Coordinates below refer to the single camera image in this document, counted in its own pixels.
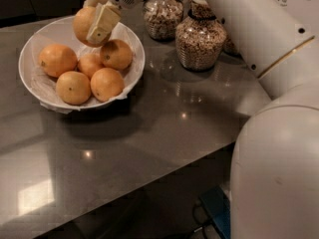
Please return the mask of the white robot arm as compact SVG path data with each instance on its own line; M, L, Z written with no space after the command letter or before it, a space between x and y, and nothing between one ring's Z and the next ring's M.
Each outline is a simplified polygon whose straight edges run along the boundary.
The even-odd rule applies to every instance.
M318 38L274 0L206 0L272 99L242 128L231 239L319 239Z

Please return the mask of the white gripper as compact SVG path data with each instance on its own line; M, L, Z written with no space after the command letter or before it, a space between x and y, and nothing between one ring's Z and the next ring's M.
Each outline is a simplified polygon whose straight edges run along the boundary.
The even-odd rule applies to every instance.
M109 1L111 2L108 2L108 0L85 0L84 2L84 8L97 7L94 16L94 21L90 26L88 35L86 37L86 40L90 44L100 45L104 41L109 40L112 31L121 20L121 10L118 6L125 9L131 9L143 0Z

